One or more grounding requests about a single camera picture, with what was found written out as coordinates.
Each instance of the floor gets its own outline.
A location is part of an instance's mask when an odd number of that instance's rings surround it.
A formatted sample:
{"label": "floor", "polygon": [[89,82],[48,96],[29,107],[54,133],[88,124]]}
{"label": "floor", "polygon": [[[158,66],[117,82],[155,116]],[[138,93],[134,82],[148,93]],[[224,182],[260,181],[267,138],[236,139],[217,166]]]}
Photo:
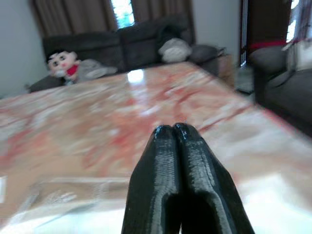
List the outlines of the floor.
{"label": "floor", "polygon": [[253,84],[253,69],[249,66],[243,66],[237,70],[236,73],[236,88],[244,92],[251,92],[254,90]]}

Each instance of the table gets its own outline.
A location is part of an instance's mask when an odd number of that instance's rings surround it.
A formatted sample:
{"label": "table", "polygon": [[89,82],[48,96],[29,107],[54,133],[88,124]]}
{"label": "table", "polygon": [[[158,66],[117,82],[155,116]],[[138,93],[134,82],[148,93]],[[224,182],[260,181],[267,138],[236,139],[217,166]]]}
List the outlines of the table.
{"label": "table", "polygon": [[191,63],[5,99],[0,108],[2,221],[42,176],[129,175],[156,126],[187,121],[231,173],[257,233],[312,233],[311,142]]}

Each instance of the doll face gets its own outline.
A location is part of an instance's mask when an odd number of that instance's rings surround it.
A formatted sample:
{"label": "doll face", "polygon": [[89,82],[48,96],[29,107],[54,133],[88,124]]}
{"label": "doll face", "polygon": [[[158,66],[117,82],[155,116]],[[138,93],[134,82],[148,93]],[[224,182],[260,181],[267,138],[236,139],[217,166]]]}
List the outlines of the doll face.
{"label": "doll face", "polygon": [[50,57],[48,65],[53,73],[60,70],[67,71],[75,64],[76,58],[77,58],[76,53],[74,52],[68,53],[66,51],[63,51],[59,54],[52,55]]}

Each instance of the curtain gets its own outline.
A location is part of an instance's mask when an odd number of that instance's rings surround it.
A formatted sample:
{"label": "curtain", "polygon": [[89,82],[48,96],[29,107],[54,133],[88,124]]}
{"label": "curtain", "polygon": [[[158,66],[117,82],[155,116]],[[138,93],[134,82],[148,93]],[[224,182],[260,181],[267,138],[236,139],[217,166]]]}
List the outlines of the curtain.
{"label": "curtain", "polygon": [[110,0],[32,0],[43,37],[117,29]]}
{"label": "curtain", "polygon": [[192,20],[191,0],[131,0],[131,3],[136,23],[178,13],[187,13]]}
{"label": "curtain", "polygon": [[301,0],[300,3],[300,17],[297,30],[298,40],[307,38],[312,13],[312,0]]}

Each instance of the sofa armrest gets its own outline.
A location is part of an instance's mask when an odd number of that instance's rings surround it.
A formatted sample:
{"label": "sofa armrest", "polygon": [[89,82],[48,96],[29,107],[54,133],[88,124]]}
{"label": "sofa armrest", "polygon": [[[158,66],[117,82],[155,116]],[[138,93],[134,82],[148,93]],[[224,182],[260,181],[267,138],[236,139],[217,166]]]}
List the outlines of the sofa armrest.
{"label": "sofa armrest", "polygon": [[190,61],[196,64],[204,63],[212,60],[218,56],[218,49],[208,45],[194,45],[192,46],[192,54]]}
{"label": "sofa armrest", "polygon": [[286,71],[287,52],[282,46],[273,46],[256,50],[250,54],[252,66],[266,75],[279,74]]}

